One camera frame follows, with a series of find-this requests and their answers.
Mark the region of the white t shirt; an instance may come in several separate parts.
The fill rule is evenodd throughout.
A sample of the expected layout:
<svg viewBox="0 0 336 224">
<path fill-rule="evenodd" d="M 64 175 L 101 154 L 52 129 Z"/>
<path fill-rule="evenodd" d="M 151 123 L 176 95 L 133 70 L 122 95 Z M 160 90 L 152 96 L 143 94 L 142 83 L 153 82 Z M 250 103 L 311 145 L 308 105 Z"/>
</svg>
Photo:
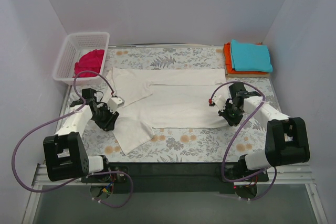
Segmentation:
<svg viewBox="0 0 336 224">
<path fill-rule="evenodd" d="M 112 68 L 107 80 L 124 100 L 113 134 L 125 155 L 152 139 L 154 129 L 228 125 L 208 104 L 213 91 L 226 82 L 223 69 Z"/>
</svg>

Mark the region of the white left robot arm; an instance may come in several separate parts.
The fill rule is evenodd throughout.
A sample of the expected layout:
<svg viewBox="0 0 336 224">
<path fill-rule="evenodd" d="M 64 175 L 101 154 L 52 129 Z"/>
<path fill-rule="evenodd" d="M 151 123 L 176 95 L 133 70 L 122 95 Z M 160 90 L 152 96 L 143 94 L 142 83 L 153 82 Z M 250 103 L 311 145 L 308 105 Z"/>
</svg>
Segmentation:
<svg viewBox="0 0 336 224">
<path fill-rule="evenodd" d="M 83 89 L 82 99 L 70 105 L 76 112 L 69 116 L 53 136 L 43 141 L 48 178 L 52 181 L 85 177 L 93 174 L 100 182 L 111 178 L 112 170 L 104 155 L 88 156 L 82 135 L 89 121 L 105 132 L 113 131 L 119 117 L 117 109 L 124 100 L 112 96 L 107 102 L 97 101 L 97 91 Z"/>
</svg>

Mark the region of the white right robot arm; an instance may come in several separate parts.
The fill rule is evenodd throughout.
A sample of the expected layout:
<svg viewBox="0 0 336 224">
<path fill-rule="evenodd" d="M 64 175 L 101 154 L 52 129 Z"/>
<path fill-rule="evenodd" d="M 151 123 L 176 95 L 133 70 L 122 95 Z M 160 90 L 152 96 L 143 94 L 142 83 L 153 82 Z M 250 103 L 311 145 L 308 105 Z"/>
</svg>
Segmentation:
<svg viewBox="0 0 336 224">
<path fill-rule="evenodd" d="M 209 104 L 218 108 L 218 115 L 229 126 L 239 130 L 254 118 L 266 131 L 265 147 L 252 154 L 246 154 L 231 168 L 232 177 L 225 174 L 224 158 L 220 168 L 222 179 L 226 182 L 251 180 L 269 168 L 306 163 L 310 159 L 310 149 L 305 121 L 300 117 L 285 115 L 266 103 L 265 95 L 254 89 L 246 90 L 244 82 L 230 81 L 230 98 L 224 100 L 212 94 Z"/>
</svg>

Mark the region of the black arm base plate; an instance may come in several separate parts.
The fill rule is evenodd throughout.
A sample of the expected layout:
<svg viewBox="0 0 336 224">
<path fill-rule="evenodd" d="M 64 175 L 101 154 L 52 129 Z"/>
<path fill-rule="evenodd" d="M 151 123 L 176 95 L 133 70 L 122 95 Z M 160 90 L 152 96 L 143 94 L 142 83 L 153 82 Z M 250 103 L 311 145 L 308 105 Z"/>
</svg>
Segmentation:
<svg viewBox="0 0 336 224">
<path fill-rule="evenodd" d="M 216 163 L 110 163 L 110 171 L 125 172 L 133 180 L 134 193 L 218 192 L 233 194 L 234 184 L 222 178 Z M 239 179 L 257 170 L 243 170 L 237 162 L 225 164 L 225 177 Z M 122 174 L 83 177 L 82 183 L 104 185 L 114 179 L 115 194 L 126 194 L 130 181 Z"/>
</svg>

